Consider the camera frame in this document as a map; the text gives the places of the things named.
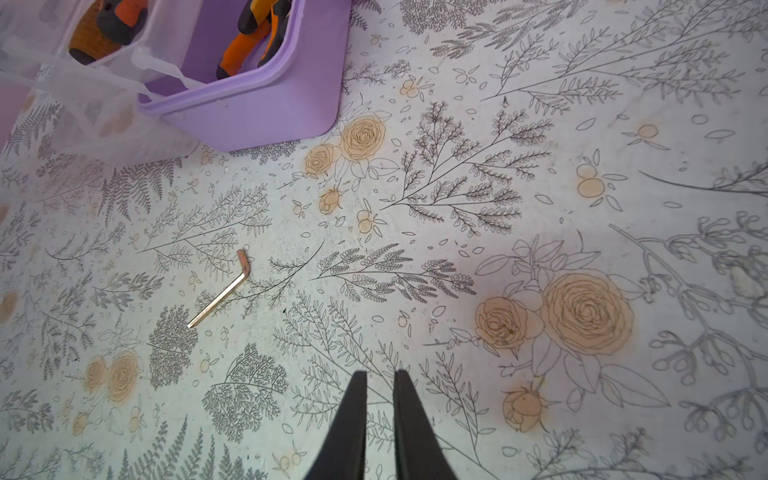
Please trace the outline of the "large orange handled screwdriver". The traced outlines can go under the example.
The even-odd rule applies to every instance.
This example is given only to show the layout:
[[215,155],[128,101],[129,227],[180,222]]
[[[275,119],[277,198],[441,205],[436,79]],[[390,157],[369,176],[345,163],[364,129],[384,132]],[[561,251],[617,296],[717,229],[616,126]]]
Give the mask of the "large orange handled screwdriver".
[[121,49],[121,45],[107,38],[97,25],[102,1],[94,1],[83,13],[69,42],[70,56],[83,65],[89,65]]

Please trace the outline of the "purple plastic tool box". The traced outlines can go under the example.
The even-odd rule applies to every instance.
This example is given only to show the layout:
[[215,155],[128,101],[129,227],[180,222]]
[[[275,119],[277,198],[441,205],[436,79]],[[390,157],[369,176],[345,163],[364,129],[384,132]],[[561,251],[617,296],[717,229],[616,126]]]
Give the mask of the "purple plastic tool box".
[[315,137],[339,110],[350,26],[347,1],[292,1],[282,46],[265,65],[261,43],[237,75],[218,80],[217,65],[238,34],[247,1],[201,1],[201,13],[181,67],[202,86],[178,80],[148,84],[161,99],[44,66],[23,83],[62,107],[51,143],[61,153],[132,165],[191,153],[199,143],[241,150]]

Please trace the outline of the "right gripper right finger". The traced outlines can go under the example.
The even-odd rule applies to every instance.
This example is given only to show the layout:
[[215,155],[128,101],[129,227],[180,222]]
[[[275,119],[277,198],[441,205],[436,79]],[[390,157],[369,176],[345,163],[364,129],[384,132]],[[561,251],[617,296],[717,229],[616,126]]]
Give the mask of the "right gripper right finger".
[[456,480],[407,371],[395,372],[393,388],[396,478]]

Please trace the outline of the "small orange handled screwdriver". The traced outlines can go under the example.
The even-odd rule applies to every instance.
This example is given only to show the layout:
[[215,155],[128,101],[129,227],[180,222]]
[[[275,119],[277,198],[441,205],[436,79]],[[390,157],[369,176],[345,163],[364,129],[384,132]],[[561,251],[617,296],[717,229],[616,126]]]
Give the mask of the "small orange handled screwdriver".
[[97,27],[109,40],[129,45],[144,27],[149,13],[147,0],[106,0],[97,14]]

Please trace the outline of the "orange handled needle-nose pliers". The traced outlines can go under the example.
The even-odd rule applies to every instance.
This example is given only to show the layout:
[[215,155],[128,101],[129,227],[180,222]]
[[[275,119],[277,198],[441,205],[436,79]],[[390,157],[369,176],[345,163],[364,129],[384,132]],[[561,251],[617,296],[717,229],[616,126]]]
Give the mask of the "orange handled needle-nose pliers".
[[252,52],[263,42],[266,47],[258,66],[268,63],[282,46],[291,8],[291,0],[247,1],[238,19],[238,34],[223,53],[217,65],[216,78],[221,80],[237,75]]

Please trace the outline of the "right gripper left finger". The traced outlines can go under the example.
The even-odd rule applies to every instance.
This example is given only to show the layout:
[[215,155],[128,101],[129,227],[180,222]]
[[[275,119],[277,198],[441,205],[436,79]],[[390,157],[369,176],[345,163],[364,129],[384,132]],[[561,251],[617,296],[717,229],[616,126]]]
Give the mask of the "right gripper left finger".
[[306,480],[364,478],[367,374],[355,372]]

